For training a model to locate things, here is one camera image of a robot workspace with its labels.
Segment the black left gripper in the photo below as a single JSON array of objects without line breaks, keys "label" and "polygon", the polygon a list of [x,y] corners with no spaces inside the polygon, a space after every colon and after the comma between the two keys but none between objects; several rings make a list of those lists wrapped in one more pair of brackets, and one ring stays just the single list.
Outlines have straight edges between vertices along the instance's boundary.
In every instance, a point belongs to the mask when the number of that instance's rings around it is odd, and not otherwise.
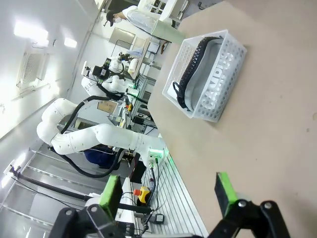
[{"label": "black left gripper", "polygon": [[95,76],[98,79],[98,83],[102,84],[103,80],[100,78],[109,78],[110,75],[110,70],[109,70],[109,65],[104,64],[103,66],[97,66],[95,65]]}]

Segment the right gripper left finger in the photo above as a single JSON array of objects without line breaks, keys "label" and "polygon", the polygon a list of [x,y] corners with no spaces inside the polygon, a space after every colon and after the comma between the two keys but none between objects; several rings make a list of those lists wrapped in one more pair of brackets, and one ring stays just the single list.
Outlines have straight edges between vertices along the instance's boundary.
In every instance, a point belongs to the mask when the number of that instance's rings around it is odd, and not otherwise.
[{"label": "right gripper left finger", "polygon": [[114,221],[122,196],[120,176],[111,175],[106,183],[100,201],[80,211],[72,208],[60,210],[50,231],[51,238],[121,238]]}]

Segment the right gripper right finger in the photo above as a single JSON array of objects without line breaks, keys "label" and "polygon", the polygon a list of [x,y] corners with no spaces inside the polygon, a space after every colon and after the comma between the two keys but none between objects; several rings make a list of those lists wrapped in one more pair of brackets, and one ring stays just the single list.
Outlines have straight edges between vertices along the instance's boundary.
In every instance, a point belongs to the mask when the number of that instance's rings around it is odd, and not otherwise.
[{"label": "right gripper right finger", "polygon": [[211,238],[235,238],[240,230],[250,230],[255,238],[289,238],[290,233],[276,202],[260,205],[238,198],[226,172],[217,172],[214,191],[222,219],[209,234]]}]

